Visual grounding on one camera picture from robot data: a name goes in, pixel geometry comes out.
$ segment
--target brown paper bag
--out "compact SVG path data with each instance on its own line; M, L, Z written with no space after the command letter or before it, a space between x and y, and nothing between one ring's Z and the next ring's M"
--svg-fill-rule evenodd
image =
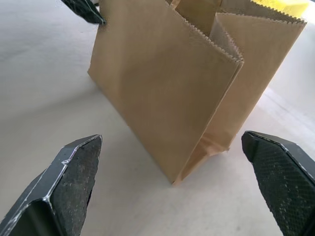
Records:
M305 26L249 0L104 0L100 12L89 74L171 183L229 148Z

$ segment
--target floor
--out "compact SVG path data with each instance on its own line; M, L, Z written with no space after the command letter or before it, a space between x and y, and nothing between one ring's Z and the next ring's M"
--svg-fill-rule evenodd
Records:
M96 26L61 1L1 1L0 218L59 149L103 135L83 236L280 236L240 137L290 139L315 158L315 21L227 153L172 187L87 75Z

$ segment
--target textured gripper pad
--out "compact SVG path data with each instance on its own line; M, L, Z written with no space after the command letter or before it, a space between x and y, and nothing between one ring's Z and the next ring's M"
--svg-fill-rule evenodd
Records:
M261 194L283 235L314 235L315 187L309 176L284 146L249 134L244 134L242 142Z
M80 147L56 186L51 203L67 236L79 236L98 166L101 139Z

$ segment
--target black object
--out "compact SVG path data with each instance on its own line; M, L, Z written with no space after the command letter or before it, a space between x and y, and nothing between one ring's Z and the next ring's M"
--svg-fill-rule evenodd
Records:
M0 236L78 236L95 183L100 135L64 146L0 224Z
M106 21L90 0L61 0L75 14L92 24L105 25Z
M283 235L315 236L315 162L276 136L246 131L242 145Z

